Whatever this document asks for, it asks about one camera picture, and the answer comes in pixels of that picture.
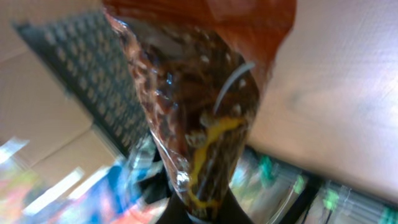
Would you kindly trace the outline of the orange chocolate bar wrapper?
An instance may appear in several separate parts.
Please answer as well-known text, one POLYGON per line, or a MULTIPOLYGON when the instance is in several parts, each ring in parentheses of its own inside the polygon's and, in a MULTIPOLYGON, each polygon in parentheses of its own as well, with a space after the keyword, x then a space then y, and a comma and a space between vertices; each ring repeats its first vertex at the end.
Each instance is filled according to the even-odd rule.
POLYGON ((105 0, 172 185, 194 222, 218 218, 295 0, 105 0))

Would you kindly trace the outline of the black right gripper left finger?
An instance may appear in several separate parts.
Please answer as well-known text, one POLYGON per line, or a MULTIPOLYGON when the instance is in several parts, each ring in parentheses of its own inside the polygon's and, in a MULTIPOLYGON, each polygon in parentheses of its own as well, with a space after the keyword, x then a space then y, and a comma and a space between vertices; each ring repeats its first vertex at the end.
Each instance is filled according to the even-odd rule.
POLYGON ((192 224, 183 202, 177 194, 173 194, 166 209, 155 224, 192 224))

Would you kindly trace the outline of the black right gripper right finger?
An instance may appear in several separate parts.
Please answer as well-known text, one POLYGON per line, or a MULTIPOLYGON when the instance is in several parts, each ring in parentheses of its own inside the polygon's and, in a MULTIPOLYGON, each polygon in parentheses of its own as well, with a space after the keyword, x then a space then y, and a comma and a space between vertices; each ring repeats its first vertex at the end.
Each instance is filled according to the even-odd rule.
POLYGON ((228 189, 216 219, 217 224, 253 224, 245 211, 234 197, 231 189, 228 189))

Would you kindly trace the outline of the brown cardboard box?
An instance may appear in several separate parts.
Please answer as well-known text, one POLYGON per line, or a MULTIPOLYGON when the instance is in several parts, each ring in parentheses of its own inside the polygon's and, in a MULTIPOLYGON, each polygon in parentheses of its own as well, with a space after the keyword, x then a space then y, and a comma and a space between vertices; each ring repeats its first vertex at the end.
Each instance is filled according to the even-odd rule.
POLYGON ((13 159, 49 186, 77 168, 86 180, 112 165, 119 153, 11 23, 45 23, 99 5, 85 0, 1 0, 1 142, 26 140, 13 159))

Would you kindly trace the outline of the grey plastic shopping basket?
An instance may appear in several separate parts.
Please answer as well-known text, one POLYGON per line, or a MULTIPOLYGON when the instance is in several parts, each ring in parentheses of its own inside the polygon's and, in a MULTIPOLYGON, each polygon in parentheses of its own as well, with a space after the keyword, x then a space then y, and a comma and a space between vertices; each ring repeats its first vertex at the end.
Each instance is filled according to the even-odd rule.
POLYGON ((118 37, 101 11, 12 26, 122 155, 148 136, 118 37))

